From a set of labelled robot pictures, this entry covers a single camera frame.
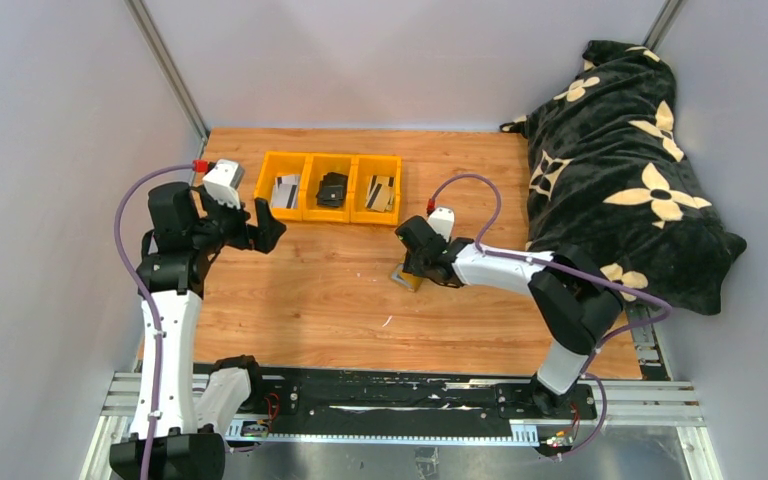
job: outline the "black blanket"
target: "black blanket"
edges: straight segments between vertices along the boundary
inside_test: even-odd
[[[526,248],[578,245],[610,280],[719,313],[746,241],[725,231],[675,142],[670,67],[645,47],[610,41],[590,42],[582,56],[568,88],[501,127],[528,139]]]

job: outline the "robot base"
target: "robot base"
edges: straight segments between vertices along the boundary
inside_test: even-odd
[[[138,480],[145,440],[110,447],[110,467],[123,480]],[[218,433],[192,433],[156,438],[148,477],[153,480],[222,480],[225,441]]]

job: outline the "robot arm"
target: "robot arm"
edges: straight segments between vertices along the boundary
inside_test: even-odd
[[[161,332],[155,330],[148,301],[142,300],[147,341],[139,402],[128,442],[113,445],[110,464],[124,480],[140,478],[140,463],[155,420],[149,478],[219,480],[225,464],[227,431],[240,405],[256,397],[258,365],[252,357],[221,360],[214,365],[208,386],[198,402],[193,400],[193,344],[204,296],[204,281],[213,259],[230,246],[269,253],[286,231],[262,198],[255,199],[258,225],[240,202],[237,187],[243,176],[237,163],[220,160],[204,176],[202,185],[172,182],[149,192],[148,207],[157,251],[143,258],[137,273],[148,287],[160,313]],[[199,193],[204,217],[199,216],[192,191]],[[162,352],[154,339],[160,335]],[[160,364],[161,375],[153,372]],[[156,410],[152,393],[159,392]]]
[[[482,252],[472,239],[450,239],[454,217],[452,210],[437,208],[427,220],[415,216],[396,229],[407,248],[404,271],[447,287],[487,285],[533,296],[554,340],[526,400],[551,416],[565,404],[596,343],[622,312],[622,299],[613,290],[533,261],[552,261],[601,276],[576,247],[526,253],[484,246]]]

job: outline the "wood grain surface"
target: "wood grain surface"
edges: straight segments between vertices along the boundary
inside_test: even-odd
[[[518,136],[495,133],[217,128],[203,158],[245,167],[240,198],[251,211],[267,150],[399,155],[402,220],[424,214],[444,180],[478,172],[503,196],[484,243],[522,249],[525,147]],[[494,197],[482,183],[462,180],[438,204],[455,210],[454,235],[474,237]],[[544,359],[551,336],[531,298],[429,281],[411,293],[389,280],[404,255],[393,227],[286,223],[269,255],[222,251],[207,278],[197,361],[250,354],[271,365],[532,374]],[[630,335],[609,343],[592,371],[640,378]]]

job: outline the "gray wall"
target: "gray wall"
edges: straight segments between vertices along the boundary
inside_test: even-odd
[[[196,154],[123,2],[0,2],[0,479],[77,478],[140,338],[113,212],[142,173]]]
[[[211,126],[495,129],[663,0],[147,0]]]
[[[659,53],[677,73],[677,140],[749,248],[723,313],[662,329],[698,388],[729,480],[768,478],[768,2],[690,0]]]

